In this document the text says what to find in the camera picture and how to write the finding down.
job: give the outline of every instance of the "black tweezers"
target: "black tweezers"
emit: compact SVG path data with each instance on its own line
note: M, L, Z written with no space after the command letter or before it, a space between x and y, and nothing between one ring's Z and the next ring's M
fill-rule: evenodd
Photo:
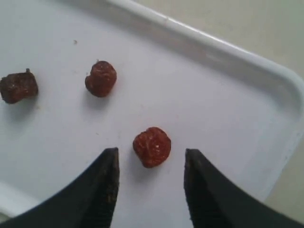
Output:
M184 188L195 228L304 227L243 192L196 149L186 150ZM0 228L109 228L118 189L118 149L105 149L66 188Z

